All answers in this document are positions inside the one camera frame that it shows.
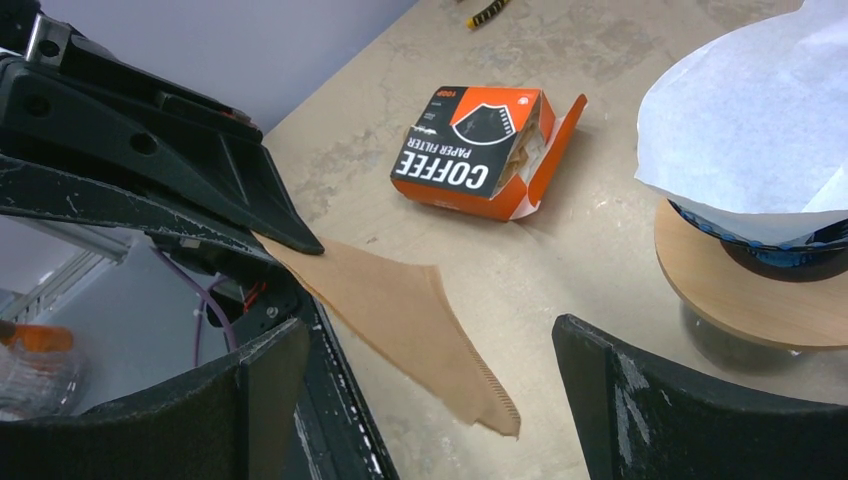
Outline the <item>white paper coffee filter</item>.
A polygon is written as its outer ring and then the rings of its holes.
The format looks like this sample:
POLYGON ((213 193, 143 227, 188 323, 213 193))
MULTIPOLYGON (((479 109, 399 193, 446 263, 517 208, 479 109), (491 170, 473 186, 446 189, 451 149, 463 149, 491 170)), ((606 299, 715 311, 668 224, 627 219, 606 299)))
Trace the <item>white paper coffee filter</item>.
POLYGON ((637 119, 636 178, 719 214, 847 217, 847 5, 806 1, 669 68, 637 119))

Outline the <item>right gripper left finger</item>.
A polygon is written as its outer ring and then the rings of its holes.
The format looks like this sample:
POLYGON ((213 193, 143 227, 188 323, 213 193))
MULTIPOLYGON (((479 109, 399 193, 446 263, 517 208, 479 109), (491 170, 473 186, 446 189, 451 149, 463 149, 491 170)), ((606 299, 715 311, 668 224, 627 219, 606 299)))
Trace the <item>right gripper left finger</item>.
POLYGON ((78 416, 1 425, 4 479, 280 479, 310 348, 290 319, 78 416))

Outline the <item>orange coffee filter box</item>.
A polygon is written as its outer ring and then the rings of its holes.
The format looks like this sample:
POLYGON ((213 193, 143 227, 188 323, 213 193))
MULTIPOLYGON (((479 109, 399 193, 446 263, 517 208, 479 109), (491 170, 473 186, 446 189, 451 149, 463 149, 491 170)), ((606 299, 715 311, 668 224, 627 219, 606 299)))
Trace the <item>orange coffee filter box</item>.
POLYGON ((390 173, 407 199, 509 222, 535 213, 588 99, 557 115, 535 88, 442 86, 390 173))

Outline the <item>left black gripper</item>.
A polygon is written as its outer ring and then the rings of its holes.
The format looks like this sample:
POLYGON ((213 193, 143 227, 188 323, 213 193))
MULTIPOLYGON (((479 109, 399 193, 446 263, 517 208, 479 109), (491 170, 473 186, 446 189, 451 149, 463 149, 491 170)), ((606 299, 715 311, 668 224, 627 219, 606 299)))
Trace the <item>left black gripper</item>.
POLYGON ((72 34, 39 1, 1 0, 1 156, 323 252, 245 117, 72 34))

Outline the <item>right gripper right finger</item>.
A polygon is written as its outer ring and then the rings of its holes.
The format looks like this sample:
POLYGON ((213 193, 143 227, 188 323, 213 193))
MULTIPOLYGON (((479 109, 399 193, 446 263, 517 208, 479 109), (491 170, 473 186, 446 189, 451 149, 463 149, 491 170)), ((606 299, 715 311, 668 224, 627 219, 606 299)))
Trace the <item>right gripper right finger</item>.
POLYGON ((552 341, 593 479, 844 479, 847 409, 736 385, 571 315, 552 341))

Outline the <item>blue glass dripper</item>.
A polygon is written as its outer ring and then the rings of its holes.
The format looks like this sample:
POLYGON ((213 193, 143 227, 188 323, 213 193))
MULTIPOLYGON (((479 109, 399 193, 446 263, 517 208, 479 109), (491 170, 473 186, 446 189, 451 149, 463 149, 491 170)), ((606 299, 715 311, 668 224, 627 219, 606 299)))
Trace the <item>blue glass dripper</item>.
POLYGON ((719 240, 738 261, 780 273, 835 267, 847 260, 847 217, 839 213, 820 222, 792 223, 787 216, 719 214, 698 211, 672 199, 669 206, 699 232, 719 240))

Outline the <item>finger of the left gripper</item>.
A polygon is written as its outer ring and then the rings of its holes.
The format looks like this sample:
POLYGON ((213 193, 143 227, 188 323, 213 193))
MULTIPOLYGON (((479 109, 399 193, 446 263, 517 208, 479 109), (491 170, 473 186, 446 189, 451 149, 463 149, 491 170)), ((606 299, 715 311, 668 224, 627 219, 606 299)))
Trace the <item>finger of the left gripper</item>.
POLYGON ((1 213, 140 231, 182 265, 278 263, 244 229, 7 155, 1 156, 1 213))

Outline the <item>brown paper coffee filter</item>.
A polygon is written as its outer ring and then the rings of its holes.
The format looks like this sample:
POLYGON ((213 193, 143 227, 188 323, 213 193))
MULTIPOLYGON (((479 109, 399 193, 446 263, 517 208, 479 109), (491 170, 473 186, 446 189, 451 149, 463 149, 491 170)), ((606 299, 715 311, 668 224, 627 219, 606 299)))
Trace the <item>brown paper coffee filter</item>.
POLYGON ((391 260, 330 239, 323 254, 308 255, 256 238, 362 341, 459 421, 519 435, 518 408, 465 333, 436 266, 391 260))

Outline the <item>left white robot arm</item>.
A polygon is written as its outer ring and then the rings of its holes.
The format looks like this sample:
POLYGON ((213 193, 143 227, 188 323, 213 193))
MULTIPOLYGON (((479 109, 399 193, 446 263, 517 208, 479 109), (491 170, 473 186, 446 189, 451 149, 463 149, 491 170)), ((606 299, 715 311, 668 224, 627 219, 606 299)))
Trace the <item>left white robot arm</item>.
POLYGON ((324 248, 298 215, 262 133, 236 108, 131 66, 37 1, 1 5, 2 314, 26 322, 146 235, 176 264, 294 304, 262 245, 324 248))

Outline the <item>grey glass carafe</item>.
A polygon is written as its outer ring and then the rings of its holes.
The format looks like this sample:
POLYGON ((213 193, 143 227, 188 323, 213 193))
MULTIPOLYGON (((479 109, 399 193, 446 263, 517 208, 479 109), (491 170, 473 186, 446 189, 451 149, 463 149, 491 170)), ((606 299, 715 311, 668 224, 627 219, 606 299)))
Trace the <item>grey glass carafe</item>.
POLYGON ((683 303, 679 310, 690 341, 718 368, 753 375, 776 375, 796 367, 803 360, 800 352, 760 345, 727 333, 683 303))

